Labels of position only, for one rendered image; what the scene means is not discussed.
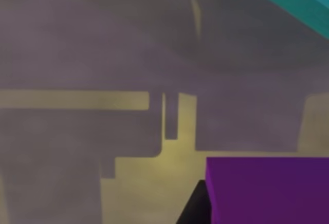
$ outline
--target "purple block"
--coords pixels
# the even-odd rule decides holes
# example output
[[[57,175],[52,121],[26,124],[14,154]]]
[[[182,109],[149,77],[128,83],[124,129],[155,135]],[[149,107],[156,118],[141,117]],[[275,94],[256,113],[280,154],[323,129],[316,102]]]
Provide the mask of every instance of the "purple block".
[[[212,224],[329,223],[328,158],[207,158]]]

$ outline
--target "purple box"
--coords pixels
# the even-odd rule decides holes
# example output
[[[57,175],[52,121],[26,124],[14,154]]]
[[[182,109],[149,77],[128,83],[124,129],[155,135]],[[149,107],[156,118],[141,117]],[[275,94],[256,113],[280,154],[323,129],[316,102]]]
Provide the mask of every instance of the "purple box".
[[[207,158],[212,224],[329,223],[329,158]]]

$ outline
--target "gray surface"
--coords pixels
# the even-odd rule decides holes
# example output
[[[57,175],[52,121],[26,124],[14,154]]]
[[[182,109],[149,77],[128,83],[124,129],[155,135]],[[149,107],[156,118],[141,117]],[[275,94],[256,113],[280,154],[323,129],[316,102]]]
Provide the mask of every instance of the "gray surface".
[[[198,96],[199,150],[296,150],[304,98],[328,89],[326,64],[280,72],[219,74],[216,69],[210,71],[214,67],[209,64],[201,68],[176,53],[196,45],[189,0],[163,0],[170,1],[165,4],[156,1],[152,8],[134,6],[133,14],[129,14],[131,8],[121,11],[122,0],[110,0],[117,2],[115,10],[107,6],[108,1],[102,6],[97,1],[2,0],[0,88],[148,90],[157,96],[154,102],[157,107],[136,116],[110,111],[3,110],[0,161],[12,224],[100,223],[96,170],[96,160],[104,156],[100,151],[106,152],[108,161],[122,155],[156,155],[161,138],[160,92]],[[235,36],[245,28],[247,40],[251,41],[253,35],[248,28],[257,18],[246,15],[249,24],[239,25],[247,21],[241,18],[243,11],[238,7],[230,11],[227,6],[221,6],[222,18],[227,21],[225,33],[218,31],[220,27],[214,30],[206,27],[209,37],[203,43],[212,45],[211,48],[216,45],[217,55],[223,52],[220,56],[223,62],[243,66],[237,57],[241,53],[238,49],[241,45],[248,47]],[[168,7],[166,15],[177,20],[162,19],[145,26],[148,16],[162,13],[156,10],[161,7],[164,10]],[[214,23],[217,14],[209,15],[212,5],[205,9],[207,24]],[[285,45],[285,50],[279,51],[282,55],[305,48],[303,42],[294,41],[299,40],[296,35],[282,41],[282,33],[291,30],[286,24],[293,26],[295,22],[279,20],[274,32],[280,32],[281,39],[276,41],[274,36],[265,40],[267,33],[261,32],[259,23],[262,39],[253,42],[253,50],[247,52],[253,64],[261,65],[267,60],[260,53],[261,49],[268,53],[267,45],[282,42]],[[303,30],[308,37],[313,36],[311,45],[322,47],[319,37]],[[223,37],[214,39],[213,32]],[[228,49],[236,54],[228,58]],[[324,51],[320,59],[326,57]],[[131,124],[129,134],[126,127],[120,129],[120,122]],[[81,177],[84,184],[76,189],[75,182],[81,181]],[[55,190],[51,182],[60,178],[61,188]],[[68,203],[74,206],[70,211]]]

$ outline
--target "purple rectangle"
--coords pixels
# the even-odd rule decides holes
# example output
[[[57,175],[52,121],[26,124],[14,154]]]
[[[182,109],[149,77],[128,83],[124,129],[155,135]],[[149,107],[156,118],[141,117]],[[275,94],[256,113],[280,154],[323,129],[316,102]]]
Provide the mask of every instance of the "purple rectangle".
[[[329,223],[328,158],[207,158],[212,224]]]

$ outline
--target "purple surface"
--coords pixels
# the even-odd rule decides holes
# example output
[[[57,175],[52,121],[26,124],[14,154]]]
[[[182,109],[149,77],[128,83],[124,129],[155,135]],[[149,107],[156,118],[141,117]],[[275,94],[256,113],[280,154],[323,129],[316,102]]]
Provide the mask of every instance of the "purple surface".
[[[207,158],[213,224],[329,223],[329,159]]]

